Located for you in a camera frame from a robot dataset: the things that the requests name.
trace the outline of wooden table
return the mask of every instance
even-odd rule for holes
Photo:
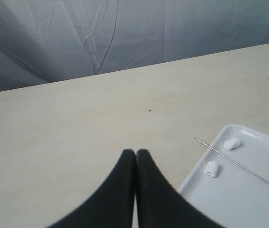
[[[0,93],[0,227],[52,224],[124,148],[178,188],[230,123],[269,134],[269,44]]]

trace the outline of thin metal rod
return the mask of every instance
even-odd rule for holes
[[[262,178],[261,176],[257,175],[256,173],[254,173],[253,171],[245,168],[243,165],[240,165],[238,162],[234,161],[232,158],[229,158],[228,156],[226,156],[225,154],[219,152],[218,150],[212,148],[211,146],[209,146],[208,144],[206,144],[205,142],[201,141],[200,139],[196,138],[196,140],[198,140],[199,142],[201,142],[202,144],[204,144],[205,146],[211,148],[213,151],[217,152],[218,154],[220,154],[221,156],[225,157],[226,159],[230,160],[232,163],[235,163],[236,165],[238,165],[239,167],[243,168],[245,171],[249,172],[250,174],[254,175],[255,177],[259,178],[260,180],[262,180],[263,182],[266,182],[269,185],[269,181],[267,181],[266,179]]]

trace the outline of white plastic tray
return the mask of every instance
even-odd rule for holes
[[[242,144],[228,151],[223,143],[233,137],[239,138]],[[221,130],[211,146],[269,181],[269,136],[230,124]],[[208,161],[213,160],[220,164],[215,178],[203,174]],[[227,228],[269,228],[269,185],[211,149],[200,158],[179,193]]]

